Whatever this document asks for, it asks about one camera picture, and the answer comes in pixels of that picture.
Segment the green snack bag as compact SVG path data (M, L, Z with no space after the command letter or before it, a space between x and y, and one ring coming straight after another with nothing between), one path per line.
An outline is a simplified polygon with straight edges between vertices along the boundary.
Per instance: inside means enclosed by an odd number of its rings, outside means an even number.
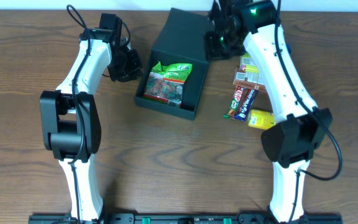
M149 73L143 97L174 108L180 108L183 88L190 76L193 65L190 63L174 63L162 65L160 61Z

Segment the black cardboard box with lid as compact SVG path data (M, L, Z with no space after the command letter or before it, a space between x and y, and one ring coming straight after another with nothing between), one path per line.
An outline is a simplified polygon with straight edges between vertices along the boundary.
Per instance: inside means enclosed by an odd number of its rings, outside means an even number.
M213 24L206 16L172 8L151 48L148 65L134 97L136 105L193 120L209 67L204 49L204 35L212 30ZM144 96L151 69L158 62L162 65L190 63L193 66L184 84L182 104L179 108L148 100Z

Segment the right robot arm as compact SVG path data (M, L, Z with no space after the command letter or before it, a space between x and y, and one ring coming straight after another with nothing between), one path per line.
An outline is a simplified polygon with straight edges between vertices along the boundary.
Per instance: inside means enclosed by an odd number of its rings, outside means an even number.
M248 53L259 69L275 125L261 135L273 164L273 195L265 223L310 223L301 204L307 168L333 120L307 92L288 51L280 6L272 1L214 1L205 34L208 60Z

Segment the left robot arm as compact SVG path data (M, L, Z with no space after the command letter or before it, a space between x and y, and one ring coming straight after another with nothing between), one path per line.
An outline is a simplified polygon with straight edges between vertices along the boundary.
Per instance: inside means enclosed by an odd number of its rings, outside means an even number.
M95 157L101 144L101 122L94 100L101 77L128 82L142 76L139 54L131 38L121 36L126 24L116 14L103 13L99 25L88 27L72 5L69 15L83 28L78 56L54 91L40 96L45 148L62 167L71 198L71 212L32 215L29 223L105 223Z

